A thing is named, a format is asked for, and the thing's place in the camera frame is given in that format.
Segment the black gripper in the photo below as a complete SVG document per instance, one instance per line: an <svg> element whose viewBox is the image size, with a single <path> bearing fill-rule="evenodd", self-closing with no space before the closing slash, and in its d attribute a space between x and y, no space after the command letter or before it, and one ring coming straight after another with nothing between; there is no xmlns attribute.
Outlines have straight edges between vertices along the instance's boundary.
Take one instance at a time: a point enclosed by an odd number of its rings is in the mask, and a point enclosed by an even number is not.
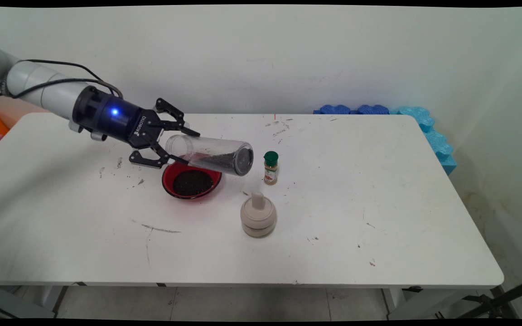
<svg viewBox="0 0 522 326"><path fill-rule="evenodd" d="M174 120L160 120L157 113L166 113ZM158 143L163 131L179 131L196 137L200 133L189 128L180 109L158 98L154 110L143 109L114 95L88 86L79 94L72 112L72 120L101 141L114 138L134 149L129 157L132 164L161 169L170 159L188 165L189 161L169 154ZM139 149L150 148L159 159L149 159L140 154Z"/></svg>

